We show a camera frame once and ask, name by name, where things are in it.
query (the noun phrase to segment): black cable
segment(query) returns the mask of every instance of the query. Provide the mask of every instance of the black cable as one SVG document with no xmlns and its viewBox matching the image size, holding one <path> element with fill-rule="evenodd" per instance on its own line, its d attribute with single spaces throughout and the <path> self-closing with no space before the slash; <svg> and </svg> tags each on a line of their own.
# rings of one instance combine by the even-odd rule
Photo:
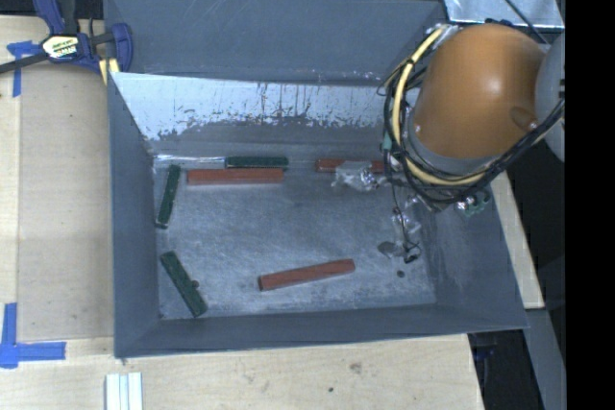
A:
<svg viewBox="0 0 615 410">
<path fill-rule="evenodd" d="M 538 30 L 534 27 L 534 25 L 531 23 L 531 21 L 519 10 L 519 8 L 517 6 L 515 6 L 515 4 L 511 1 L 511 0 L 505 0 L 505 2 L 510 6 L 511 9 L 513 9 L 517 15 L 519 15 L 519 17 L 521 17 L 523 19 L 523 21 L 528 25 L 529 29 L 536 35 L 538 36 L 538 38 L 546 45 L 549 44 L 549 42 L 538 32 Z"/>
</svg>

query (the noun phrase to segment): blue clamp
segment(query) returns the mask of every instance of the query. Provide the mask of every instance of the blue clamp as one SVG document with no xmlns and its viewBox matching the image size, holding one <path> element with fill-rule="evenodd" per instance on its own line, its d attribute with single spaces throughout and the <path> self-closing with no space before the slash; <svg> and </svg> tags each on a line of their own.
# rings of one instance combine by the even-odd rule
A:
<svg viewBox="0 0 615 410">
<path fill-rule="evenodd" d="M 101 74 L 102 58 L 96 53 L 96 46 L 114 41 L 117 63 L 120 70 L 127 71 L 133 59 L 133 40 L 127 24 L 111 26 L 110 33 L 90 36 L 79 32 L 79 23 L 74 17 L 75 0 L 32 0 L 40 17 L 49 28 L 49 36 L 38 46 L 37 53 L 0 64 L 0 74 L 49 60 L 52 63 L 71 63 Z M 21 91 L 21 79 L 13 83 L 13 95 Z"/>
<path fill-rule="evenodd" d="M 17 303 L 4 306 L 4 323 L 2 324 L 2 343 L 0 343 L 0 368 L 15 369 L 19 362 L 40 360 L 64 360 L 66 342 L 43 342 L 35 344 L 18 344 Z"/>
</svg>

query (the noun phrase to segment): wooden board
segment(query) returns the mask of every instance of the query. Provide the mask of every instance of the wooden board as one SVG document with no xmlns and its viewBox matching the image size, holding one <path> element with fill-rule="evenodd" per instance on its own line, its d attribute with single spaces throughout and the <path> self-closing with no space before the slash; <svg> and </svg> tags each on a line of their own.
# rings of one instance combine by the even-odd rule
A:
<svg viewBox="0 0 615 410">
<path fill-rule="evenodd" d="M 3 408 L 102 408 L 105 375 L 141 373 L 148 410 L 484 408 L 467 337 L 115 360 L 111 339 L 0 373 Z"/>
</svg>

